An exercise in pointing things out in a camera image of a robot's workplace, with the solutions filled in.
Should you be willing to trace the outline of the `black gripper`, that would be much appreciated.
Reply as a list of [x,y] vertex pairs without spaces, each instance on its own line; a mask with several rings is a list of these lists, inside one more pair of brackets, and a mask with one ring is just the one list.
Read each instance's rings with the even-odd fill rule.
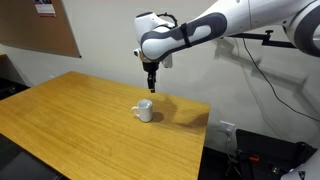
[[156,84],[156,71],[159,69],[158,63],[146,63],[143,62],[143,70],[148,74],[147,82],[148,82],[148,88],[151,93],[155,92],[155,84]]

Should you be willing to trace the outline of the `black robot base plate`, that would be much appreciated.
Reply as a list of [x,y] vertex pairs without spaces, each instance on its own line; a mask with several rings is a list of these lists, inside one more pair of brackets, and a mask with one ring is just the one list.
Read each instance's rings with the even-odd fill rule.
[[[291,169],[305,163],[317,149],[299,141],[292,143],[250,131],[236,130],[236,159],[242,180],[280,180]],[[254,153],[259,163],[240,159],[237,151]]]

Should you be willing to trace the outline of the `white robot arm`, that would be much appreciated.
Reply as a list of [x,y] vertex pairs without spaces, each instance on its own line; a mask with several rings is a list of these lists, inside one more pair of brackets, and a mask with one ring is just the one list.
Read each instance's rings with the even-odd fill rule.
[[148,73],[151,91],[155,90],[159,65],[170,67],[174,52],[264,26],[282,26],[295,48],[320,56],[316,39],[320,0],[217,0],[201,15],[181,25],[165,21],[154,12],[137,15],[134,25],[139,44],[134,54]]

